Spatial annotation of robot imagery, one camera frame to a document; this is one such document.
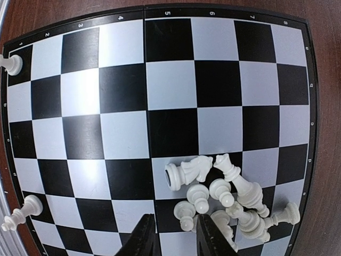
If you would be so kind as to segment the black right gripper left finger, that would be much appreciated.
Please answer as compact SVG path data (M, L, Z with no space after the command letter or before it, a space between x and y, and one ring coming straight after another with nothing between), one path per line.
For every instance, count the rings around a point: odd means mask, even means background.
M156 252L156 224L153 214L144 214L126 244L116 253L121 255L155 255Z

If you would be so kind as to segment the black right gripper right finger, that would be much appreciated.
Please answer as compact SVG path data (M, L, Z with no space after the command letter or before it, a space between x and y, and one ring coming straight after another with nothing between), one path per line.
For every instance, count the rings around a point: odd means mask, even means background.
M199 214L196 225L197 255L238 256L207 214Z

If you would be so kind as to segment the white chess bishop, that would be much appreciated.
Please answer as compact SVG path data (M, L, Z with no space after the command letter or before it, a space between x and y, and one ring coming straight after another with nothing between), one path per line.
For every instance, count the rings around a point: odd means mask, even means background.
M243 206L237 201L225 209L226 213L233 219L238 219L238 226L242 235L247 239L259 239L262 243L270 240L270 234L265 228L264 220L257 212L244 211Z

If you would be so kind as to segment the white chess king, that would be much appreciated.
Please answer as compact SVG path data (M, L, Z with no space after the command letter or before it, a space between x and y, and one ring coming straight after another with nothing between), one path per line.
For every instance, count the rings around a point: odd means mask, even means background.
M35 195L28 195L24 198L22 208L14 209L13 213L4 217L4 222L1 225L3 231L16 230L17 226L26 222L26 217L33 215L38 216L43 211L43 204Z

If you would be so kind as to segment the white chess rook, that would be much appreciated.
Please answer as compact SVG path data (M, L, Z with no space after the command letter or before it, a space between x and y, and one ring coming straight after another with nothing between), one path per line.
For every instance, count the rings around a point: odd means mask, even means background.
M4 67L10 76L18 75L23 66L23 60L19 55L13 55L9 58L4 58L4 56L1 54L0 63L1 67Z

